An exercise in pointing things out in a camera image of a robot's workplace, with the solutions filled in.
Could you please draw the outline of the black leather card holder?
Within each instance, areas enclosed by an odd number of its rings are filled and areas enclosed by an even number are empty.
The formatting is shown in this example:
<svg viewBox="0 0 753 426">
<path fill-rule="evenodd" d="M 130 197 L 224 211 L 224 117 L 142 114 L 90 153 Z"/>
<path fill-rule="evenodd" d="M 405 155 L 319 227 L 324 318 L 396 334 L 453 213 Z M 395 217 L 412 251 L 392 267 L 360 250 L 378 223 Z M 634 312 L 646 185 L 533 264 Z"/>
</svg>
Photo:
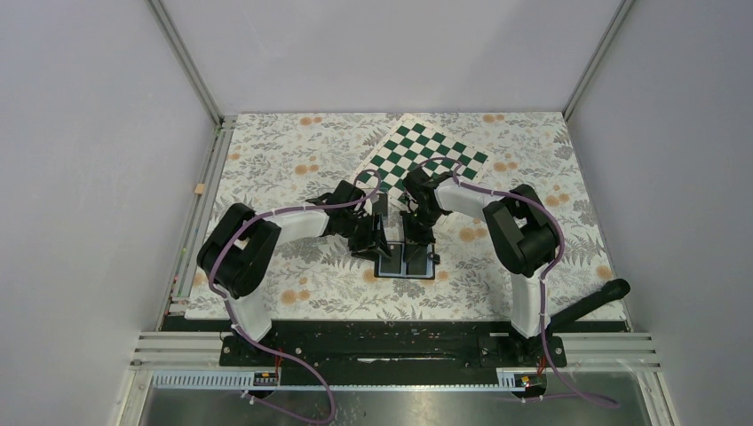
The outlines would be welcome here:
<svg viewBox="0 0 753 426">
<path fill-rule="evenodd" d="M 405 263 L 406 242 L 404 242 L 404 241 L 388 241 L 388 242 L 389 242 L 390 245 L 391 244 L 395 244 L 395 243 L 401 243 L 403 245 L 402 274 L 401 275 L 386 275 L 386 274 L 382 274 L 379 271 L 380 260 L 381 260 L 382 257 L 378 257 L 377 260 L 375 261 L 375 268 L 374 268 L 374 274 L 375 274 L 376 277 L 378 277 L 378 278 L 389 278 L 389 279 L 406 279 L 406 280 L 434 280 L 435 279 L 435 277 L 436 277 L 436 269 L 437 269 L 437 266 L 440 264 L 440 255 L 438 253 L 436 253 L 435 250 L 434 250 L 434 253 L 435 253 L 435 259 L 436 259 L 436 261 L 432 262 L 432 269 L 433 269 L 432 276 L 431 277 L 425 277 L 425 278 L 421 278 L 421 277 L 419 277 L 419 278 L 412 278 L 412 277 L 409 277 L 406 274 L 406 263 Z"/>
</svg>

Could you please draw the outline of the clear acrylic card stand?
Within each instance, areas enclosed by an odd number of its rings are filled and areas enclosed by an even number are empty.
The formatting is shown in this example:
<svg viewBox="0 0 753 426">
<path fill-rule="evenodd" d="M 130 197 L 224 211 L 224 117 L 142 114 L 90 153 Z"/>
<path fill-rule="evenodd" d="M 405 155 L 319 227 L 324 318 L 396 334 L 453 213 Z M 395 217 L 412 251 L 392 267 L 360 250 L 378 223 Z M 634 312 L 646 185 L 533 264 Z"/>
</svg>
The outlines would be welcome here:
<svg viewBox="0 0 753 426">
<path fill-rule="evenodd" d="M 389 213 L 388 195 L 379 192 L 371 201 L 371 213 L 375 216 L 381 216 L 386 220 Z"/>
</svg>

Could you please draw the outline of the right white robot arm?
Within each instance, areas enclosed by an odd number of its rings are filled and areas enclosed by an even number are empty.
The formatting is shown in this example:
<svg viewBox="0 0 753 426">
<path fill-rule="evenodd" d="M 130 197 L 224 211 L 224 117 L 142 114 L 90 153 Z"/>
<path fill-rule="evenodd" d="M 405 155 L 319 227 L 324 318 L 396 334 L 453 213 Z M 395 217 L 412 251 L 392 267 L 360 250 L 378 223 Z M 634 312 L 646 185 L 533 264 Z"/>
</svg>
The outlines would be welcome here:
<svg viewBox="0 0 753 426">
<path fill-rule="evenodd" d="M 402 183 L 410 205 L 401 213 L 403 236 L 409 244 L 434 244 L 433 227 L 453 213 L 486 224 L 495 254 L 511 275 L 511 325 L 518 335 L 510 340 L 509 352 L 518 364 L 534 364 L 544 354 L 541 337 L 551 320 L 544 281 L 560 260 L 564 239 L 535 190 L 520 185 L 509 192 L 498 191 L 452 172 L 431 177 L 420 168 L 411 170 Z"/>
</svg>

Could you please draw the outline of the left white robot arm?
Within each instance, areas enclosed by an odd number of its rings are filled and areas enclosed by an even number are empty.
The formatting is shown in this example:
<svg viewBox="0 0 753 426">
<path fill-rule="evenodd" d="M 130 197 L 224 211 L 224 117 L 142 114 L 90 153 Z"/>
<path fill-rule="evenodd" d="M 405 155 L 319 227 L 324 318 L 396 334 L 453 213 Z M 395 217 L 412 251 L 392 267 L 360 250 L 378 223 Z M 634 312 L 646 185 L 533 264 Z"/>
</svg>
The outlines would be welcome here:
<svg viewBox="0 0 753 426">
<path fill-rule="evenodd" d="M 304 204 L 257 213 L 243 203 L 233 204 L 202 244 L 196 263 L 210 290 L 222 299 L 232 330 L 243 337 L 242 354 L 263 365 L 275 353 L 267 335 L 272 320 L 259 293 L 274 251 L 292 241 L 340 236 L 351 256 L 376 261 L 391 257 L 380 215 L 369 213 L 365 193 L 342 180 L 330 193 Z"/>
</svg>

